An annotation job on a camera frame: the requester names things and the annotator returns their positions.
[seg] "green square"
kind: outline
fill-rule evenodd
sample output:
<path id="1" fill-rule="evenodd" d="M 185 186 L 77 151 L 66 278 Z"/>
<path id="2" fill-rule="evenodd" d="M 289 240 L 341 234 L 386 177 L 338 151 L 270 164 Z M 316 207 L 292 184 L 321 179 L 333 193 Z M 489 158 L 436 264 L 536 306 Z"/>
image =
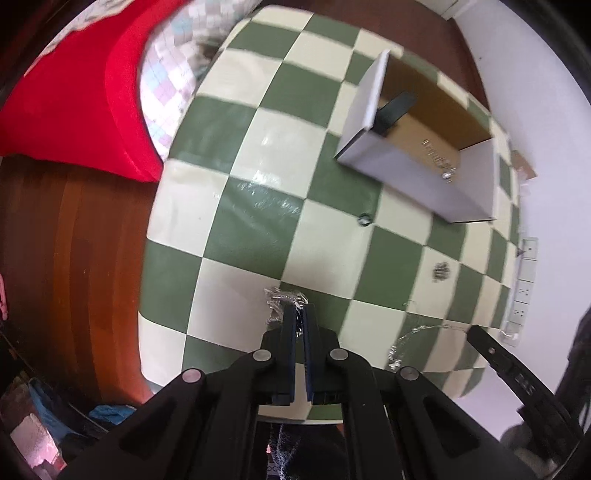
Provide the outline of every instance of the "green square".
<path id="1" fill-rule="evenodd" d="M 382 184 L 338 163 L 338 143 L 339 137 L 326 134 L 307 197 L 351 215 L 374 217 Z"/>
<path id="2" fill-rule="evenodd" d="M 406 310 L 423 246 L 374 227 L 355 300 Z"/>
<path id="3" fill-rule="evenodd" d="M 488 268 L 486 275 L 494 278 L 496 281 L 503 280 L 503 270 L 505 268 L 505 256 L 507 255 L 507 240 L 497 232 L 492 230 L 491 251 L 488 256 Z"/>
<path id="4" fill-rule="evenodd" d="M 464 391 L 462 392 L 462 397 L 464 395 L 468 395 L 472 390 L 474 390 L 474 387 L 478 385 L 478 383 L 480 382 L 480 380 L 482 379 L 482 375 L 484 374 L 484 368 L 475 368 L 474 370 L 472 370 L 472 374 L 470 375 L 470 378 L 468 379 L 468 383 L 466 384 L 466 387 L 464 388 Z"/>
<path id="5" fill-rule="evenodd" d="M 517 245 L 519 243 L 519 207 L 511 205 L 511 230 L 509 231 L 509 241 Z"/>
<path id="6" fill-rule="evenodd" d="M 416 313 L 407 313 L 398 334 L 398 339 L 410 333 L 412 329 L 420 326 L 438 327 L 443 320 L 433 317 L 425 317 Z M 427 328 L 410 335 L 404 344 L 398 345 L 398 355 L 401 357 L 403 367 L 414 367 L 422 371 L 427 365 L 429 356 L 437 342 L 439 328 Z"/>
<path id="7" fill-rule="evenodd" d="M 496 302 L 495 314 L 492 316 L 491 328 L 501 328 L 503 317 L 505 316 L 505 309 L 507 308 L 507 298 L 509 297 L 509 287 L 501 285 L 501 292 L 499 293 L 499 300 Z"/>
<path id="8" fill-rule="evenodd" d="M 312 405 L 307 420 L 342 420 L 343 410 L 340 403 L 332 405 Z"/>
<path id="9" fill-rule="evenodd" d="M 196 96 L 170 147 L 170 158 L 230 173 L 256 109 Z"/>
<path id="10" fill-rule="evenodd" d="M 206 342 L 187 335 L 183 355 L 183 370 L 198 368 L 210 374 L 228 368 L 235 360 L 244 355 L 240 350 Z"/>
<path id="11" fill-rule="evenodd" d="M 425 75 L 425 77 L 427 77 L 432 82 L 437 83 L 439 79 L 439 70 L 435 65 L 429 63 L 425 59 L 422 59 L 418 55 L 415 55 L 413 52 L 408 51 L 406 48 L 402 54 L 402 61 Z"/>
<path id="12" fill-rule="evenodd" d="M 465 237 L 465 223 L 448 223 L 443 218 L 433 215 L 427 246 L 454 260 L 459 260 Z"/>
<path id="13" fill-rule="evenodd" d="M 478 351 L 466 341 L 454 370 L 467 370 L 468 368 L 472 368 L 476 363 L 476 360 L 478 360 L 478 355 Z"/>
<path id="14" fill-rule="evenodd" d="M 289 113 L 326 128 L 339 88 L 340 82 L 336 80 L 282 63 L 261 101 L 261 107 Z"/>
<path id="15" fill-rule="evenodd" d="M 484 111 L 477 103 L 472 100 L 472 98 L 468 97 L 468 112 L 472 114 L 472 116 L 478 121 L 479 124 L 482 125 L 487 132 L 491 128 L 491 117 L 488 112 Z"/>
<path id="16" fill-rule="evenodd" d="M 443 390 L 443 385 L 445 385 L 445 381 L 447 380 L 447 377 L 449 377 L 449 374 L 450 372 L 424 372 L 423 376 L 439 390 Z"/>
<path id="17" fill-rule="evenodd" d="M 299 32 L 285 28 L 250 22 L 240 30 L 228 48 L 249 50 L 267 57 L 284 59 L 299 35 Z"/>
<path id="18" fill-rule="evenodd" d="M 187 333 L 201 257 L 146 240 L 139 297 L 142 317 Z"/>
<path id="19" fill-rule="evenodd" d="M 345 321 L 345 315 L 347 315 L 347 309 L 350 303 L 349 299 L 343 299 L 328 293 L 310 290 L 309 288 L 285 282 L 281 282 L 280 289 L 302 292 L 308 299 L 308 302 L 314 304 L 318 325 L 332 330 L 337 335 L 339 334 Z"/>
<path id="20" fill-rule="evenodd" d="M 454 322 L 471 323 L 480 296 L 480 287 L 484 275 L 465 265 L 460 266 L 457 277 L 456 292 L 452 305 L 447 312 L 447 319 Z"/>
<path id="21" fill-rule="evenodd" d="M 229 177 L 204 257 L 280 279 L 304 201 Z"/>
<path id="22" fill-rule="evenodd" d="M 349 62 L 347 73 L 345 73 L 345 80 L 354 85 L 359 85 L 365 72 L 367 72 L 367 69 L 371 67 L 373 62 L 373 59 L 354 51 L 353 55 L 351 55 L 351 61 Z"/>
<path id="23" fill-rule="evenodd" d="M 498 156 L 499 158 L 499 184 L 501 188 L 505 190 L 505 193 L 509 198 L 511 198 L 511 167 L 507 165 L 505 160 Z"/>
<path id="24" fill-rule="evenodd" d="M 331 38 L 349 47 L 355 45 L 355 40 L 357 40 L 357 36 L 359 35 L 358 28 L 321 15 L 313 15 L 308 20 L 304 30 Z"/>

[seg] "blue cloth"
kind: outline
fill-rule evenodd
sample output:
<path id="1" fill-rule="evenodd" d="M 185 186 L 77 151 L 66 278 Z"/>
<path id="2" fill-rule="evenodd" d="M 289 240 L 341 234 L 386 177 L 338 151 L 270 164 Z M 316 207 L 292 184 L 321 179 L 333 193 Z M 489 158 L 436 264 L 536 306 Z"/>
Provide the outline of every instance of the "blue cloth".
<path id="1" fill-rule="evenodd" d="M 113 425 L 119 425 L 133 412 L 135 408 L 127 405 L 99 405 L 91 410 L 88 416 L 94 420 L 109 421 Z"/>
<path id="2" fill-rule="evenodd" d="M 36 379 L 29 382 L 29 395 L 33 400 L 37 413 L 41 417 L 42 424 L 45 425 L 49 434 L 58 445 L 69 433 L 77 434 L 77 432 L 60 421 L 50 410 L 53 401 L 41 388 L 41 384 Z"/>

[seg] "electrical outlet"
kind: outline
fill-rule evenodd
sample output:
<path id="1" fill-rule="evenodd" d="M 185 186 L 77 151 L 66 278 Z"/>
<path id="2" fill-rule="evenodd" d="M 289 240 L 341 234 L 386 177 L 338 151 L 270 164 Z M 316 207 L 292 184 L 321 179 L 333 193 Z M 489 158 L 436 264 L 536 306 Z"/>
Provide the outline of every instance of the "electrical outlet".
<path id="1" fill-rule="evenodd" d="M 511 346 L 519 345 L 519 340 L 521 339 L 521 329 L 522 328 L 523 328 L 523 325 L 519 325 L 518 323 L 513 323 L 513 322 L 507 322 L 505 324 L 505 327 L 503 328 L 505 335 L 503 335 L 501 342 L 505 343 L 507 345 L 511 345 Z"/>
<path id="2" fill-rule="evenodd" d="M 524 258 L 519 265 L 519 280 L 526 280 L 533 282 L 535 280 L 535 268 L 538 262 L 536 260 L 528 260 Z"/>
<path id="3" fill-rule="evenodd" d="M 509 321 L 517 323 L 518 325 L 523 325 L 525 323 L 528 306 L 527 303 L 522 303 L 517 300 L 514 301 L 511 306 L 511 312 L 509 313 Z"/>
<path id="4" fill-rule="evenodd" d="M 514 299 L 523 303 L 530 303 L 531 290 L 534 284 L 530 281 L 518 280 L 515 286 L 515 297 Z"/>
<path id="5" fill-rule="evenodd" d="M 523 239 L 523 258 L 529 260 L 538 259 L 538 239 L 534 236 L 529 236 Z"/>

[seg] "small screw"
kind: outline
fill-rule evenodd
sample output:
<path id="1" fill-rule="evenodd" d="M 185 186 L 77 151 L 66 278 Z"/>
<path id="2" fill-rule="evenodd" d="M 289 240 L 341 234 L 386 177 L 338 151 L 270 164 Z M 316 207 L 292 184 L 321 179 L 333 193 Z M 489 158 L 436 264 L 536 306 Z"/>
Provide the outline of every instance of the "small screw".
<path id="1" fill-rule="evenodd" d="M 374 222 L 374 219 L 371 218 L 371 215 L 368 213 L 363 213 L 361 215 L 359 215 L 359 217 L 357 218 L 357 223 L 360 224 L 361 226 L 368 226 L 371 225 Z"/>
<path id="2" fill-rule="evenodd" d="M 413 367 L 404 367 L 400 370 L 400 376 L 403 379 L 412 382 L 418 378 L 418 370 Z"/>
<path id="3" fill-rule="evenodd" d="M 347 350 L 343 350 L 342 348 L 333 348 L 330 351 L 330 357 L 332 360 L 346 360 L 349 356 L 349 352 Z"/>
<path id="4" fill-rule="evenodd" d="M 270 360 L 272 355 L 271 352 L 269 350 L 257 350 L 256 352 L 254 352 L 252 354 L 252 357 L 257 361 L 257 362 L 266 362 L 267 360 Z"/>
<path id="5" fill-rule="evenodd" d="M 201 379 L 201 372 L 196 368 L 190 368 L 183 372 L 183 381 L 185 383 L 195 383 Z"/>

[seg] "white wall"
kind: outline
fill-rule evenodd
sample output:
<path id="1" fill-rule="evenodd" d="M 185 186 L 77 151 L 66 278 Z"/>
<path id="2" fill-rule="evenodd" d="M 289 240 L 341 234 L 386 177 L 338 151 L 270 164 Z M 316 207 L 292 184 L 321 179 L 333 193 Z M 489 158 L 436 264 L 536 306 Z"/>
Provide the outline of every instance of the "white wall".
<path id="1" fill-rule="evenodd" d="M 591 106 L 564 64 L 517 14 L 480 0 L 456 18 L 491 111 L 538 178 L 522 198 L 527 235 L 540 238 L 519 357 L 551 390 L 591 304 Z M 495 436 L 520 406 L 493 371 L 458 403 Z"/>

